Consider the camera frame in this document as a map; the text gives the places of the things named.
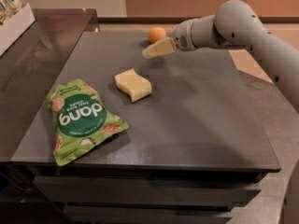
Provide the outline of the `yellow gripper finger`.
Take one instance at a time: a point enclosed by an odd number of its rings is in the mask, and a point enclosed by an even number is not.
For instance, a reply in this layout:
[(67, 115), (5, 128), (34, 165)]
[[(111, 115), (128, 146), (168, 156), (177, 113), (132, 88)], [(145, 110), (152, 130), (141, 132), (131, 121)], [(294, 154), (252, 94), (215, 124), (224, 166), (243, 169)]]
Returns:
[(145, 59), (164, 56), (176, 51), (176, 43), (171, 37), (163, 37), (142, 50)]

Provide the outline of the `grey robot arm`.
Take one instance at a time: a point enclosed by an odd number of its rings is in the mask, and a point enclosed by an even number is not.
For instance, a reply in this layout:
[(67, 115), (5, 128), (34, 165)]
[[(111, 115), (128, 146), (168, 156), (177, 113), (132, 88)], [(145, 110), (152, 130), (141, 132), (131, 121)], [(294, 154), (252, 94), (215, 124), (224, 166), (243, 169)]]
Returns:
[(299, 224), (299, 50), (272, 34), (245, 2), (230, 0), (216, 13), (178, 24), (156, 37), (146, 58), (197, 49), (244, 49), (270, 78), (246, 75), (282, 170), (262, 180), (262, 192), (232, 211), (228, 224)]

